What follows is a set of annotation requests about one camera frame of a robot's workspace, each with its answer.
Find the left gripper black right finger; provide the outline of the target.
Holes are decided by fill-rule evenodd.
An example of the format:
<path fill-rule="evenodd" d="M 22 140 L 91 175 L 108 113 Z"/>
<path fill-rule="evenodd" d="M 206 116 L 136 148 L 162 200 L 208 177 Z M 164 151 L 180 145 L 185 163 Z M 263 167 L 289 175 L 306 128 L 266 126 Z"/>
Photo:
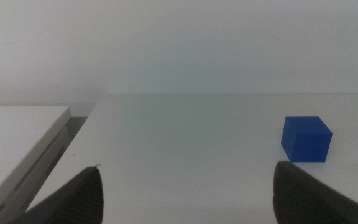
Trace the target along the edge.
<path fill-rule="evenodd" d="M 289 161 L 275 166 L 273 210 L 278 223 L 358 224 L 358 203 Z"/>

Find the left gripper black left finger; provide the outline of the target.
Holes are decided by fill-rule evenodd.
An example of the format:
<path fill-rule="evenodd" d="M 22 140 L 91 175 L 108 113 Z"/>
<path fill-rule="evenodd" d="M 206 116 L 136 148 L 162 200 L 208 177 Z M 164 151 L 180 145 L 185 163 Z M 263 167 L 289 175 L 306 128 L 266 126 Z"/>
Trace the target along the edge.
<path fill-rule="evenodd" d="M 104 197 L 101 174 L 87 167 L 11 224 L 101 224 Z"/>

